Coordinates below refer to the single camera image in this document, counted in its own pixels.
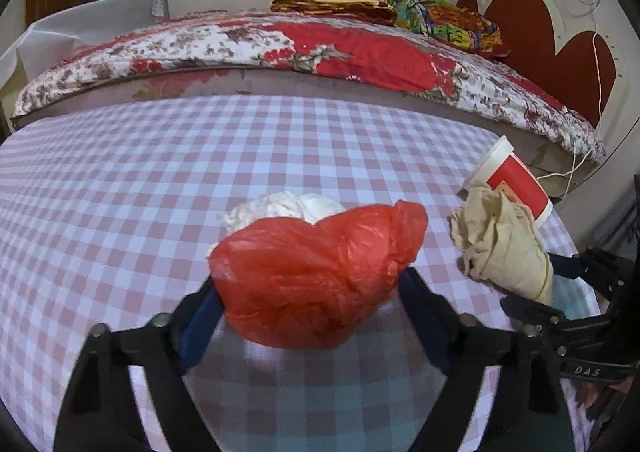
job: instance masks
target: table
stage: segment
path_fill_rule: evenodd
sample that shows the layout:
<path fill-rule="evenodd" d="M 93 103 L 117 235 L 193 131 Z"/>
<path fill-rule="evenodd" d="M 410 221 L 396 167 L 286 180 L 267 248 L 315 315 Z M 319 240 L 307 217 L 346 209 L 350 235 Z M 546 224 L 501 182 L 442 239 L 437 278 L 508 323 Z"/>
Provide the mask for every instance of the table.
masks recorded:
<path fill-rule="evenodd" d="M 115 105 L 40 120 L 0 149 L 0 396 L 41 451 L 88 329 L 140 326 L 207 276 L 220 212 L 279 190 L 346 207 L 423 204 L 415 267 L 433 291 L 485 325 L 509 328 L 500 294 L 462 276 L 447 216 L 493 133 L 361 103 L 232 96 Z M 553 213 L 546 248 L 573 244 Z M 581 280 L 556 281 L 571 317 L 596 314 Z M 497 385 L 486 375 L 463 451 L 479 445 Z M 155 450 L 166 450 L 132 368 Z M 444 382 L 397 300 L 332 351 L 247 342 L 222 324 L 186 382 L 221 447 L 233 451 L 408 449 Z M 590 426 L 565 381 L 577 449 Z"/>

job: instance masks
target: folded blanket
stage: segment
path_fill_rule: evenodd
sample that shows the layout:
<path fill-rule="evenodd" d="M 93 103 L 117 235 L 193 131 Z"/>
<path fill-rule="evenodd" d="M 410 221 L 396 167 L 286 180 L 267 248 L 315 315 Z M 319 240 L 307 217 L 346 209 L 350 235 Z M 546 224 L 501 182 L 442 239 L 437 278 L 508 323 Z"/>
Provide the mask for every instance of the folded blanket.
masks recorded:
<path fill-rule="evenodd" d="M 554 269 L 529 207 L 489 187 L 473 187 L 451 215 L 451 238 L 463 252 L 466 276 L 552 304 Z"/>
<path fill-rule="evenodd" d="M 398 13 L 398 27 L 487 58 L 507 56 L 510 52 L 502 43 L 498 26 L 478 13 L 460 9 L 444 0 L 384 1 Z"/>
<path fill-rule="evenodd" d="M 271 11 L 295 11 L 308 15 L 332 15 L 375 24 L 393 25 L 396 10 L 380 0 L 274 0 Z"/>

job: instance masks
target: floral bedspread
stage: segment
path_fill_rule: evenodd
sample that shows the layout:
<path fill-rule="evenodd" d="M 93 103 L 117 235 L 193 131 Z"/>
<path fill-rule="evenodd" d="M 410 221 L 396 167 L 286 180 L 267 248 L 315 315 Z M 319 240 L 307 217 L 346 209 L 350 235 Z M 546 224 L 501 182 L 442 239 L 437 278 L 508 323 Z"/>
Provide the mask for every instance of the floral bedspread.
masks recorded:
<path fill-rule="evenodd" d="M 506 66 L 401 28 L 270 12 L 204 12 L 84 49 L 30 82 L 14 117 L 109 83 L 195 67 L 263 67 L 416 94 L 604 156 L 580 114 Z"/>

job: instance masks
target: headboard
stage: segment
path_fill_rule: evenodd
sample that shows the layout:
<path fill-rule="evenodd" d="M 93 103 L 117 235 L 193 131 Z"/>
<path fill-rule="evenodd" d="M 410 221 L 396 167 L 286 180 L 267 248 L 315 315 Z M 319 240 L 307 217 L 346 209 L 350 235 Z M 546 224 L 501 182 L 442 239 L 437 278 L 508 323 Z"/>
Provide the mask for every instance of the headboard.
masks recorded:
<path fill-rule="evenodd" d="M 593 57 L 593 31 L 572 37 L 556 54 L 562 19 L 552 0 L 492 0 L 486 10 L 478 0 L 458 0 L 459 7 L 484 11 L 500 27 L 511 53 L 503 63 L 582 114 L 598 123 L 598 77 Z M 616 82 L 616 62 L 604 38 L 596 36 L 604 110 Z"/>

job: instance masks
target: red and white cup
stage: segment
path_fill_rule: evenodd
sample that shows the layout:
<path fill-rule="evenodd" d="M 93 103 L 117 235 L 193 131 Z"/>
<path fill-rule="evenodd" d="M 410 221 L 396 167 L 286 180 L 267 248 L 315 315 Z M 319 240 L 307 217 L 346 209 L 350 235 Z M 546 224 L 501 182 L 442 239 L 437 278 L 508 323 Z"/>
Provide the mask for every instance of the red and white cup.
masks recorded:
<path fill-rule="evenodd" d="M 551 215 L 551 200 L 538 180 L 513 153 L 507 136 L 498 139 L 463 186 L 469 191 L 471 187 L 483 184 L 502 192 L 512 203 L 527 205 L 537 227 L 542 226 Z"/>

